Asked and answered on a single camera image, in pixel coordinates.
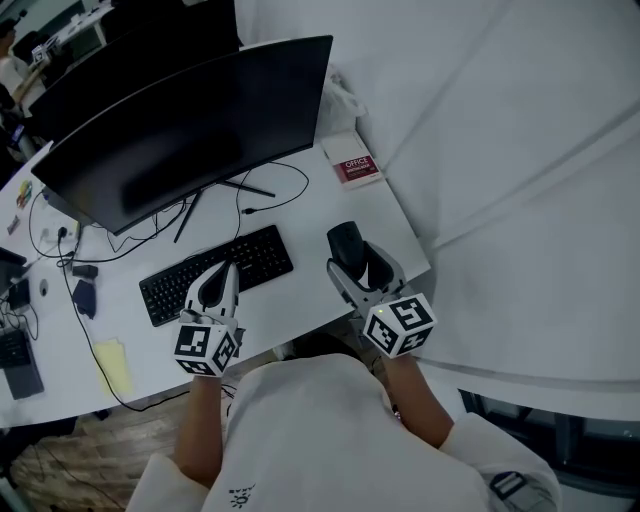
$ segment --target paper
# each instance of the paper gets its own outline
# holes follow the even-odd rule
[[[122,394],[131,393],[133,391],[133,384],[131,382],[127,359],[124,355],[124,345],[115,339],[94,343],[93,352],[98,361],[100,361],[100,366],[107,374],[113,391],[115,391],[119,397]],[[111,396],[107,381],[104,379],[97,365],[96,371],[98,372],[98,378],[100,379],[103,391]]]

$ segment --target monitor stand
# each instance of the monitor stand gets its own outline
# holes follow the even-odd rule
[[[259,188],[249,187],[247,185],[240,185],[239,183],[234,183],[233,181],[229,181],[229,180],[221,181],[221,182],[217,183],[217,185],[223,185],[225,187],[236,188],[236,189],[239,189],[239,190],[245,190],[246,192],[251,192],[252,194],[258,194],[258,195],[261,195],[261,196],[276,197],[276,195],[273,194],[272,192],[267,192],[265,190],[260,190]],[[180,224],[180,227],[178,228],[178,232],[176,233],[176,237],[173,239],[173,243],[174,244],[177,243],[178,240],[180,240],[180,235],[182,235],[182,231],[184,230],[185,226],[187,225],[187,222],[189,222],[189,218],[191,217],[191,213],[193,213],[193,210],[196,207],[196,205],[198,204],[198,201],[200,201],[201,197],[202,197],[202,191],[198,192],[194,196],[193,201],[191,201],[191,204],[189,205],[189,209],[187,210],[187,213],[184,216],[184,219],[182,219],[182,224]]]

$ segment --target white desk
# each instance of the white desk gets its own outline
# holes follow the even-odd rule
[[[98,34],[98,39],[100,40],[100,44],[102,46],[107,45],[107,40],[104,37],[104,33],[100,28],[100,20],[103,18],[105,14],[109,11],[113,10],[113,7],[110,3],[100,5],[95,11],[88,12],[82,14],[80,19],[77,22],[70,22],[66,27],[59,30],[53,37],[57,37],[58,40],[56,42],[56,46],[62,46],[69,41],[71,41],[74,37],[78,36],[85,30],[90,28],[94,28],[96,33]]]
[[[429,269],[427,259],[385,181],[344,191],[319,146],[282,161],[304,170],[310,179],[309,188],[303,196],[286,206],[243,216],[240,233],[276,224],[293,261],[294,271],[240,295],[236,316],[240,325],[247,329],[241,350],[242,360],[350,311],[326,273],[326,262],[330,257],[326,233],[341,222],[356,221],[363,237],[390,252],[400,262],[408,279]],[[3,226],[8,225],[15,214],[17,190],[22,180],[29,178],[30,167],[29,164],[25,166],[0,192],[0,222]],[[40,184],[33,179],[37,192]],[[246,184],[270,190],[277,197],[270,199],[242,192],[241,208],[279,204],[295,196],[304,185],[304,179],[291,169],[267,164],[254,169]],[[125,401],[146,397],[190,380],[190,376],[170,356],[173,323],[160,328],[151,326],[138,282],[199,249],[232,239],[237,227],[235,197],[233,189],[213,187],[203,194],[178,244],[173,244],[179,225],[176,222],[159,239],[148,242],[123,259],[98,265],[98,314],[85,325],[94,342],[115,337],[124,344],[135,390],[131,395],[122,397]],[[35,251],[27,231],[30,206],[31,203],[20,213],[22,223],[12,236],[7,236],[3,227],[0,246],[32,260]],[[176,207],[172,212],[160,214],[160,223],[164,225],[177,211]],[[53,210],[42,198],[38,199],[33,214],[36,242],[51,215],[54,215]],[[144,237],[151,233],[153,225],[148,220],[127,232],[122,239],[127,235]],[[105,236],[104,230],[85,229],[80,257],[112,256]],[[40,316],[40,337],[32,346],[45,391],[14,401],[5,379],[0,377],[0,426],[39,423],[117,405],[100,386],[95,363],[73,314],[55,260],[40,260],[28,277],[32,304]],[[38,293],[38,283],[43,278],[49,282],[49,293],[45,298]],[[75,279],[71,278],[70,284],[73,288]]]

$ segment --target power strip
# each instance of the power strip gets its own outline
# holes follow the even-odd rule
[[[67,234],[60,239],[60,244],[75,244],[78,242],[80,234],[80,224],[72,219],[54,221],[51,226],[42,230],[41,241],[48,244],[58,243],[58,231],[60,228],[66,228]]]

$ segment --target black mouse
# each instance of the black mouse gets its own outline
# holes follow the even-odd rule
[[[334,260],[341,263],[353,278],[359,280],[367,268],[364,242],[355,222],[344,222],[327,233]]]

